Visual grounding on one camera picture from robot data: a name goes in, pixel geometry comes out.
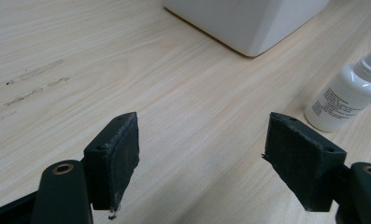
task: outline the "white container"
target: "white container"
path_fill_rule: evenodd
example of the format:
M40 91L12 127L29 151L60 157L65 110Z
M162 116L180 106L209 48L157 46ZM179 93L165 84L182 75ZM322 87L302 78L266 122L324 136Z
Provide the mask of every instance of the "white container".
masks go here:
M305 117L317 129L332 132L370 104L371 53L343 67L305 109Z
M247 56L257 56L329 0L163 0L164 7Z

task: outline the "table surface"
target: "table surface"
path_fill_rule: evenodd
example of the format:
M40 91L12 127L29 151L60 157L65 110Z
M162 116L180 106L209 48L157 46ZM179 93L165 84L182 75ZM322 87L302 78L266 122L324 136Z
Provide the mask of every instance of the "table surface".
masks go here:
M332 0L256 58L160 0L0 1L0 206L136 111L140 163L115 223L335 223L261 159L272 111L303 109L371 50L371 0ZM371 106L323 136L371 162ZM95 223L110 223L93 212Z

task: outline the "wooden table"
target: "wooden table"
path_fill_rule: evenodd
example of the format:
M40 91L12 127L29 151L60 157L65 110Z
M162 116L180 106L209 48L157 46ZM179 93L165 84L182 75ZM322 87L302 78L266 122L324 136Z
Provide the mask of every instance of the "wooden table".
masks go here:
M304 211L261 159L269 113L306 122L319 89L370 50L371 0L332 0L256 58L160 0L0 1L0 206L136 111L140 163L114 223L335 223L335 203ZM371 106L322 134L347 165L371 162Z

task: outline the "white bottle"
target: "white bottle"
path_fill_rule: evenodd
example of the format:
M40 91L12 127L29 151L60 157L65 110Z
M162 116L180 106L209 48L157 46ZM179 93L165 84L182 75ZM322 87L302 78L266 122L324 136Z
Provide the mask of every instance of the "white bottle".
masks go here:
M371 104L371 53L342 68L305 109L307 121L324 132L339 129Z

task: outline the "white box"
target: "white box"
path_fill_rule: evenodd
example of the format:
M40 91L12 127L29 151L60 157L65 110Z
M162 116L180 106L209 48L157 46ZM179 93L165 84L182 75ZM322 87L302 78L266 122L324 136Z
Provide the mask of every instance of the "white box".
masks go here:
M328 1L163 0L163 5L240 53L258 56L318 14Z

